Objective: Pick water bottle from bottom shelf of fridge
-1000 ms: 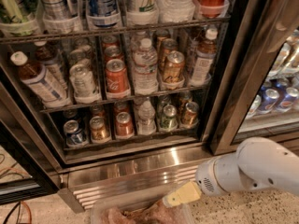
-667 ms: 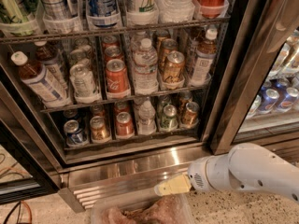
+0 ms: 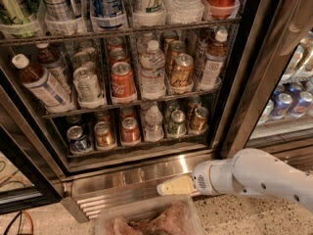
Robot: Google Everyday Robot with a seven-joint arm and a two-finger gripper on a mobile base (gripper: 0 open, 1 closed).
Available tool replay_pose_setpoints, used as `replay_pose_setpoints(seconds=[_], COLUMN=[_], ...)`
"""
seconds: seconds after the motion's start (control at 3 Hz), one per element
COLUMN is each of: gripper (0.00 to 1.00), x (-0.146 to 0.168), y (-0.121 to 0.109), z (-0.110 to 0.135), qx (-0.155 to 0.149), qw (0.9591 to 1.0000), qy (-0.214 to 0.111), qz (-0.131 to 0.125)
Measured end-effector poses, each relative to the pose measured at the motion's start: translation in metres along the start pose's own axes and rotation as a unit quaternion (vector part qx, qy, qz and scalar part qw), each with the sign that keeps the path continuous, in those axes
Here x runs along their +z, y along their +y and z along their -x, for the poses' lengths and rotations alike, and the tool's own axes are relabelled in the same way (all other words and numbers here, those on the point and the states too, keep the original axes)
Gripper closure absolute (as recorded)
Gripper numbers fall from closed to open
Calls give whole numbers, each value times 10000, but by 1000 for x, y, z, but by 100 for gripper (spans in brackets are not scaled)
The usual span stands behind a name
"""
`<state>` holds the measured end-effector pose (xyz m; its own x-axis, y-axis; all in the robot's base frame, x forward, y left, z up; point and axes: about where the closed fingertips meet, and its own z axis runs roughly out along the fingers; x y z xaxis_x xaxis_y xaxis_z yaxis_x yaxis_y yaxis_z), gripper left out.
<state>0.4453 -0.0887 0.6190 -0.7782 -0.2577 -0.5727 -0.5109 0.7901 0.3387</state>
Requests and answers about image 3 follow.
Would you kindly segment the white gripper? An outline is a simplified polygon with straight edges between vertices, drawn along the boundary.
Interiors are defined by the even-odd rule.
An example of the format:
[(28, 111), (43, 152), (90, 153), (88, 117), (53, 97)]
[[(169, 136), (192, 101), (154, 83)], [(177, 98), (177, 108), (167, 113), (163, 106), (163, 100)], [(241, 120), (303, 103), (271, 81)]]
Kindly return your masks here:
[(196, 190), (202, 195), (216, 196), (217, 192), (210, 180), (212, 164), (213, 161), (197, 164), (192, 171), (192, 178), (187, 174), (176, 176), (160, 183), (156, 190), (161, 196), (191, 194)]

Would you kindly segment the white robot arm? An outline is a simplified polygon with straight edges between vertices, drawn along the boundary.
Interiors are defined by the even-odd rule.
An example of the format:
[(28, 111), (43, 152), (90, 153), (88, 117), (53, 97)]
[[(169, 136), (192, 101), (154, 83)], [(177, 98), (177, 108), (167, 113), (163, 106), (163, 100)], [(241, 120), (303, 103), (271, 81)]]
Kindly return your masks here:
[(205, 161), (187, 175), (157, 186), (161, 196), (234, 195), (285, 199), (313, 212), (313, 174), (298, 170), (258, 149), (240, 150), (233, 158)]

